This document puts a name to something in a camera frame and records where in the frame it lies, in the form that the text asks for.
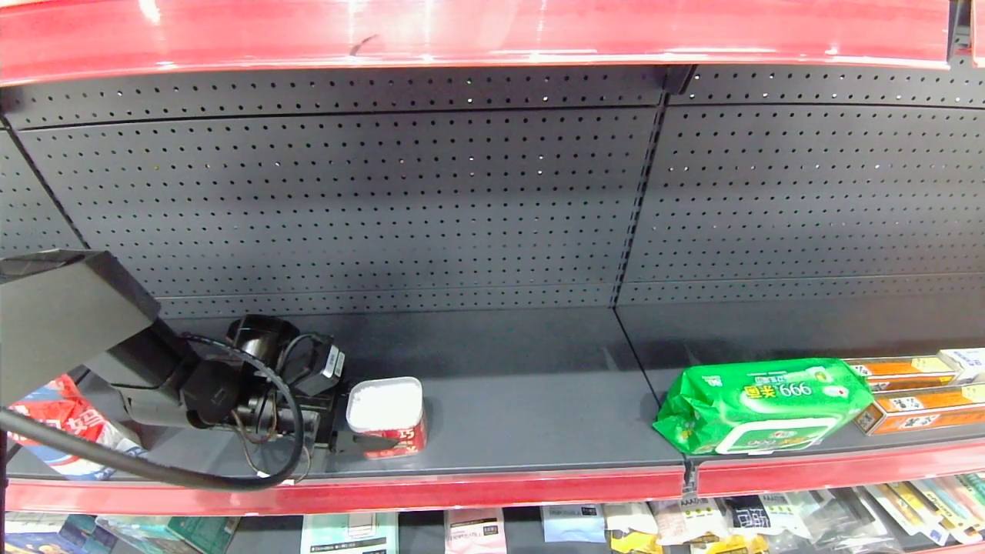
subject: gray shelf surface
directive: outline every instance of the gray shelf surface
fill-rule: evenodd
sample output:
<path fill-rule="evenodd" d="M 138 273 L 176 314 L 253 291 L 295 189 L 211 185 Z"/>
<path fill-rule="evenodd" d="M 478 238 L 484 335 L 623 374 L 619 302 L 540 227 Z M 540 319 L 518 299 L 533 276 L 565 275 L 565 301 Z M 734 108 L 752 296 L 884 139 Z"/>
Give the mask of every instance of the gray shelf surface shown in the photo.
<path fill-rule="evenodd" d="M 892 356 L 985 344 L 985 300 L 973 295 L 617 308 L 660 401 L 683 368 L 799 356 Z M 820 445 L 784 456 L 887 449 L 980 439 L 985 425 L 866 437 L 846 425 Z M 701 459 L 748 456 L 703 456 Z"/>
<path fill-rule="evenodd" d="M 301 329 L 335 336 L 355 382 L 410 375 L 424 384 L 427 447 L 418 455 L 327 459 L 311 478 L 581 469 L 680 464 L 651 428 L 656 400 L 612 310 L 419 312 L 297 316 Z M 177 331 L 222 336 L 230 319 L 172 320 Z M 118 397 L 96 378 L 83 381 L 94 404 L 122 419 Z M 227 475 L 247 475 L 232 433 L 145 430 L 151 459 Z M 289 441 L 265 447 L 276 467 Z M 29 452 L 12 477 L 52 476 Z"/>

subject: black cable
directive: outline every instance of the black cable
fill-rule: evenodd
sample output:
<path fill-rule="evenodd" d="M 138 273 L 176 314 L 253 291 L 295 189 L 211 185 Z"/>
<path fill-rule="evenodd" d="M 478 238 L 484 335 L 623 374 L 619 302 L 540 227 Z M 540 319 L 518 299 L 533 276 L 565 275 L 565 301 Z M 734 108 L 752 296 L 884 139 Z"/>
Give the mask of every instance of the black cable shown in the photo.
<path fill-rule="evenodd" d="M 311 342 L 315 343 L 316 346 L 318 344 L 325 344 L 326 342 L 328 342 L 327 337 L 320 335 L 318 333 L 302 333 L 296 336 L 294 339 L 292 339 L 291 342 L 288 343 L 287 348 L 285 348 L 284 351 L 281 352 L 281 356 L 277 360 L 277 367 L 274 368 L 274 371 L 277 372 L 277 375 L 281 377 L 284 376 L 284 371 L 287 369 L 287 365 L 288 365 L 288 358 L 291 357 L 291 353 L 294 351 L 297 345 L 300 344 L 300 342 L 304 339 L 310 340 Z"/>
<path fill-rule="evenodd" d="M 288 407 L 295 417 L 295 421 L 303 421 L 300 407 L 297 405 L 291 389 L 266 364 L 254 356 L 223 342 L 198 335 L 186 334 L 182 336 L 191 342 L 198 342 L 224 349 L 255 367 L 284 395 L 284 398 L 288 402 Z M 300 462 L 301 455 L 304 452 L 304 429 L 301 425 L 295 425 L 295 445 L 291 450 L 291 457 L 278 472 L 268 477 L 227 477 L 153 463 L 142 457 L 134 457 L 123 452 L 111 450 L 103 445 L 69 435 L 53 427 L 48 427 L 4 406 L 0 406 L 0 428 L 11 431 L 16 435 L 27 437 L 32 441 L 36 441 L 55 450 L 76 455 L 107 467 L 126 471 L 127 473 L 132 473 L 145 479 L 196 489 L 258 491 L 276 486 L 291 476 L 295 468 L 297 468 L 297 464 Z"/>
<path fill-rule="evenodd" d="M 288 409 L 291 410 L 291 415 L 295 420 L 294 447 L 291 448 L 291 456 L 288 458 L 287 463 L 284 464 L 284 467 L 272 474 L 270 478 L 276 477 L 278 483 L 289 478 L 291 474 L 294 473 L 295 468 L 297 468 L 297 464 L 301 461 L 301 455 L 304 453 L 304 414 L 301 413 L 301 408 L 297 404 L 297 398 L 295 398 L 295 394 L 291 392 L 291 388 L 288 384 L 281 379 L 281 376 L 277 375 L 275 370 L 270 369 L 259 358 L 234 346 L 230 346 L 225 342 L 191 333 L 183 333 L 181 338 L 189 342 L 197 342 L 199 344 L 213 346 L 233 354 L 243 362 L 246 362 L 257 370 L 260 370 L 260 373 L 270 380 L 281 395 L 284 396 L 284 399 L 288 402 Z"/>

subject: white can lid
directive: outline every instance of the white can lid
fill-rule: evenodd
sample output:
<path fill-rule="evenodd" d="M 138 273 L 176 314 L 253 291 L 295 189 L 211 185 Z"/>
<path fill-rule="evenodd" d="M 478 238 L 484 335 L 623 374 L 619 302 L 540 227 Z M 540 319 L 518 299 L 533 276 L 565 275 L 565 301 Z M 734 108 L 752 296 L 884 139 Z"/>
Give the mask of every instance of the white can lid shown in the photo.
<path fill-rule="evenodd" d="M 410 429 L 424 415 L 424 389 L 413 377 L 363 381 L 349 393 L 346 421 L 356 433 Z"/>

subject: metal bracket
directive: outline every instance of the metal bracket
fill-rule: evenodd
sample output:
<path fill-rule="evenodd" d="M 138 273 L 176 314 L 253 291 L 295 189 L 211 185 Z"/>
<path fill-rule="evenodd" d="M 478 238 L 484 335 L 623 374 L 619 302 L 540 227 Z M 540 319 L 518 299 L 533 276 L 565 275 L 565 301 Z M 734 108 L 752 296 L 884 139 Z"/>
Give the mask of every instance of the metal bracket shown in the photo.
<path fill-rule="evenodd" d="M 971 2 L 953 0 L 948 15 L 948 61 L 955 54 L 966 54 L 971 49 Z"/>
<path fill-rule="evenodd" d="M 694 79 L 696 65 L 672 65 L 664 74 L 664 92 L 668 95 L 682 95 L 688 91 L 688 84 Z"/>
<path fill-rule="evenodd" d="M 697 467 L 700 461 L 695 461 L 685 457 L 684 460 L 684 485 L 681 487 L 681 499 L 691 500 L 697 498 Z"/>

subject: red and white package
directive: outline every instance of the red and white package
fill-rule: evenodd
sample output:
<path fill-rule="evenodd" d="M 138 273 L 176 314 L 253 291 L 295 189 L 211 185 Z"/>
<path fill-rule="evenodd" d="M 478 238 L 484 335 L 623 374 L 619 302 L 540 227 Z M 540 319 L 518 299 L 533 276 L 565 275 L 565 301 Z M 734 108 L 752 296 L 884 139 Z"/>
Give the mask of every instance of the red and white package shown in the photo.
<path fill-rule="evenodd" d="M 10 407 L 49 427 L 61 429 L 70 435 L 127 455 L 141 456 L 147 453 L 133 433 L 106 420 L 68 376 L 49 382 Z M 14 433 L 8 433 L 7 436 L 68 479 L 101 481 L 116 471 L 111 467 L 40 445 L 27 437 Z"/>
<path fill-rule="evenodd" d="M 506 554 L 502 508 L 447 510 L 444 554 Z"/>

